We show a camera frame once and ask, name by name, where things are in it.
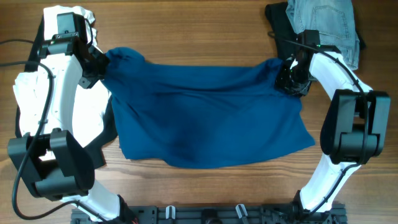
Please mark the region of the blue t-shirt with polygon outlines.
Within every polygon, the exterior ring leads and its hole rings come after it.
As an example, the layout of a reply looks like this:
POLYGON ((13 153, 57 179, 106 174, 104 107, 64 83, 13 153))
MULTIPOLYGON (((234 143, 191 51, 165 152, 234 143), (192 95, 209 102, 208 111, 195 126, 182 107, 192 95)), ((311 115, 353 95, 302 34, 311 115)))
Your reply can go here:
POLYGON ((210 169, 275 159, 315 143, 301 101, 274 88, 280 59, 254 67, 159 65, 126 47, 107 56, 103 85, 127 159, 210 169))

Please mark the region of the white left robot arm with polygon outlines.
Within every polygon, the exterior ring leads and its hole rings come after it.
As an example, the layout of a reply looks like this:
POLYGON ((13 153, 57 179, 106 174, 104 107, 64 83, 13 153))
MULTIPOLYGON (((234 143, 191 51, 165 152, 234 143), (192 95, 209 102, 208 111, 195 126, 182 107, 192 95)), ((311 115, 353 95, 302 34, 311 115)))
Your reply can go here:
POLYGON ((89 223, 136 223, 124 199, 95 179, 102 146, 115 134, 111 96, 102 85, 109 59, 95 42, 93 15, 46 8, 24 72, 13 87, 16 136, 7 153, 17 169, 12 207, 24 184, 35 198, 73 205, 89 223))

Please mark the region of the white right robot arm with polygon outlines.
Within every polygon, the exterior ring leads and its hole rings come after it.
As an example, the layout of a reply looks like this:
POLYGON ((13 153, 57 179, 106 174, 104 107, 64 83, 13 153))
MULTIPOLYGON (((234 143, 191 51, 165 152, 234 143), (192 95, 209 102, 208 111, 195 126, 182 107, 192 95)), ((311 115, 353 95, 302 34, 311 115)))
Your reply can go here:
POLYGON ((305 96, 313 82, 331 99, 321 133, 322 157, 311 179, 294 199, 296 219, 331 210, 349 177, 384 147, 391 99, 363 83, 343 61, 334 45, 322 45, 317 30, 305 30, 295 53, 278 74, 275 87, 291 96, 305 96))

